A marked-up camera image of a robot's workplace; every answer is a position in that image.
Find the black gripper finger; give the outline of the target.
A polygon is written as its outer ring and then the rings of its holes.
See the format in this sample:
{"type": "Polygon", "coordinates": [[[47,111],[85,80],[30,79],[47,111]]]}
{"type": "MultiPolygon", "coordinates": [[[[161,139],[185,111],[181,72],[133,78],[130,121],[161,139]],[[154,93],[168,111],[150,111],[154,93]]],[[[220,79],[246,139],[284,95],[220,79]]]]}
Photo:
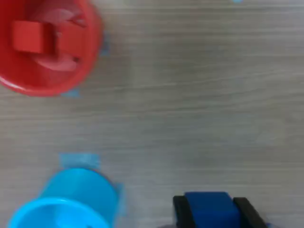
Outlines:
{"type": "Polygon", "coordinates": [[[266,223],[245,197],[234,197],[233,202],[240,214],[241,228],[266,228],[266,223]]]}
{"type": "Polygon", "coordinates": [[[190,205],[185,196],[174,196],[173,207],[177,228],[195,228],[196,224],[192,215],[190,205]]]}

